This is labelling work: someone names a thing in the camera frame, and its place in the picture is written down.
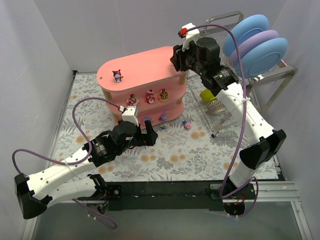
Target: floor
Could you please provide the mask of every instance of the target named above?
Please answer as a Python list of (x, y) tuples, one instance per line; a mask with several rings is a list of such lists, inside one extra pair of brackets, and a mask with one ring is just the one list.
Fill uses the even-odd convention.
[[(223, 114), (212, 115), (208, 112), (199, 95), (204, 87), (200, 78), (193, 75), (194, 73), (189, 73), (182, 115), (169, 122), (167, 129), (161, 129), (159, 125), (154, 127), (158, 133), (155, 146), (127, 150), (114, 161), (90, 173), (99, 173), (109, 182), (222, 180), (238, 142), (240, 126), (231, 118), (216, 138), (211, 137), (212, 128)], [(85, 143), (85, 138), (73, 122), (72, 109), (79, 100), (93, 96), (104, 97), (96, 74), (77, 74), (57, 139), (53, 156), (56, 160), (62, 161)], [(106, 103), (97, 100), (89, 100), (79, 105), (76, 119), (90, 139), (102, 131), (112, 130), (115, 126)], [(192, 128), (185, 129), (183, 120), (190, 122)], [(246, 144), (244, 139), (242, 146), (245, 147)], [(83, 173), (74, 180), (83, 179), (87, 174), (88, 172)], [(264, 164), (256, 177), (277, 179), (274, 162), (271, 160)]]

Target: toy on floor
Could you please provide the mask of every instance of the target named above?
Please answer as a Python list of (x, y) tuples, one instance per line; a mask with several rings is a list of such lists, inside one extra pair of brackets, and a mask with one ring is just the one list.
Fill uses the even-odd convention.
[(128, 106), (138, 106), (139, 104), (139, 99), (136, 98), (136, 95), (131, 94), (130, 97), (127, 99), (126, 104)]
[(155, 94), (154, 91), (152, 91), (152, 89), (150, 89), (149, 91), (147, 91), (145, 93), (145, 102), (148, 104), (153, 104), (155, 102)]
[(167, 109), (165, 109), (161, 114), (161, 116), (159, 117), (159, 120), (161, 120), (162, 123), (164, 123), (166, 119), (167, 119)]
[(160, 92), (159, 92), (159, 95), (158, 95), (159, 101), (165, 103), (165, 102), (167, 102), (169, 100), (168, 97), (169, 96), (168, 96), (168, 93), (167, 93), (166, 89), (165, 88), (160, 89)]
[(161, 128), (162, 130), (167, 129), (168, 127), (169, 127), (169, 124), (168, 124), (168, 123), (165, 123), (165, 124), (160, 125), (160, 128)]
[(144, 117), (142, 118), (141, 125), (142, 125), (142, 126), (146, 126), (145, 121), (147, 121), (147, 120), (149, 120), (150, 122), (153, 122), (153, 121), (154, 121), (154, 119), (153, 119), (152, 117), (144, 116)]
[(122, 79), (124, 78), (124, 76), (121, 76), (121, 72), (120, 72), (120, 69), (118, 71), (112, 71), (113, 72), (113, 77), (114, 77), (114, 80), (117, 82), (117, 83), (120, 83), (122, 81)]
[(182, 122), (183, 126), (186, 128), (186, 129), (190, 129), (191, 128), (191, 124), (189, 122), (187, 122), (186, 120), (184, 120)]

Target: pink toy shelf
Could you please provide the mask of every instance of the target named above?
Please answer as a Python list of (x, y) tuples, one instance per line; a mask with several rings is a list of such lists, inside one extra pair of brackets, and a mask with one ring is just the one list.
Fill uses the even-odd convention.
[[(178, 118), (183, 110), (183, 96), (187, 91), (186, 72), (177, 72), (170, 62), (173, 47), (164, 46), (157, 49), (113, 59), (103, 64), (98, 73), (97, 80), (106, 99), (119, 106), (127, 107), (127, 99), (131, 94), (139, 100), (138, 120), (148, 116), (153, 119), (152, 125), (158, 125), (161, 114), (166, 110), (165, 122)], [(113, 71), (121, 70), (122, 79), (116, 82)], [(158, 94), (161, 89), (168, 93), (166, 102), (159, 101)], [(153, 90), (154, 103), (145, 102), (146, 92)], [(121, 119), (121, 112), (108, 104), (114, 121)]]

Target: purple plate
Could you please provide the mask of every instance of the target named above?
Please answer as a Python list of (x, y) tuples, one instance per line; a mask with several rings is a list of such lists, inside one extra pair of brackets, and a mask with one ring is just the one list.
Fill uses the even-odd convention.
[[(239, 46), (240, 58), (242, 59), (247, 53), (249, 53), (252, 49), (259, 46), (260, 44), (263, 44), (264, 42), (269, 41), (271, 39), (276, 39), (278, 37), (279, 34), (275, 30), (262, 31), (250, 37)], [(239, 61), (237, 51), (234, 50), (229, 58), (229, 65), (235, 68), (238, 65), (238, 63)]]

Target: blue plate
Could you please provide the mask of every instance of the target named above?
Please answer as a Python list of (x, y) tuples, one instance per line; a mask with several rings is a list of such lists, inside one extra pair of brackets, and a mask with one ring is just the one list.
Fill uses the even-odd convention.
[[(288, 50), (288, 41), (279, 37), (266, 41), (248, 52), (241, 60), (245, 78), (254, 78), (265, 73), (284, 57)], [(239, 64), (235, 73), (240, 74)]]
[[(242, 59), (247, 53), (249, 53), (252, 49), (259, 46), (260, 44), (263, 44), (264, 42), (269, 41), (271, 39), (276, 39), (278, 37), (279, 34), (275, 30), (262, 31), (250, 37), (249, 39), (247, 39), (239, 45), (240, 59)], [(237, 51), (234, 50), (229, 58), (229, 65), (234, 68), (238, 65), (238, 63), (239, 61)]]
[[(253, 15), (238, 23), (238, 25), (232, 29), (232, 33), (235, 36), (238, 45), (240, 45), (252, 36), (268, 29), (269, 21), (266, 16)], [(235, 43), (231, 35), (228, 34), (222, 47), (223, 53), (226, 57), (230, 57), (235, 49)]]

